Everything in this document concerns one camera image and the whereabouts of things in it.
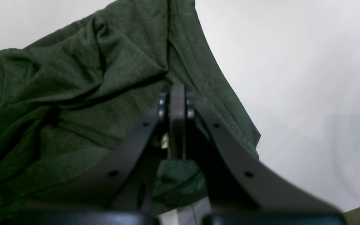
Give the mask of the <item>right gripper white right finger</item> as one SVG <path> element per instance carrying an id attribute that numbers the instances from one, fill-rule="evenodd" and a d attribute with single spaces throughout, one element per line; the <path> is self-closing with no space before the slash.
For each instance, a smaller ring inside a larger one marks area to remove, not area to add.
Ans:
<path id="1" fill-rule="evenodd" d="M 202 170 L 211 212 L 203 225 L 344 225 L 334 206 L 297 188 L 243 147 L 224 121 L 186 94 L 186 152 Z"/>

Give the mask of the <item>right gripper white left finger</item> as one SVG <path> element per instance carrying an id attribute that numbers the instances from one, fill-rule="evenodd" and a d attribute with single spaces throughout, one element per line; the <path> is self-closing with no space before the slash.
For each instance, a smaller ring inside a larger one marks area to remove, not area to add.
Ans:
<path id="1" fill-rule="evenodd" d="M 16 225 L 159 225 L 149 214 L 157 170 L 183 157 L 185 88 L 173 85 L 127 138 L 89 171 L 23 206 Z"/>

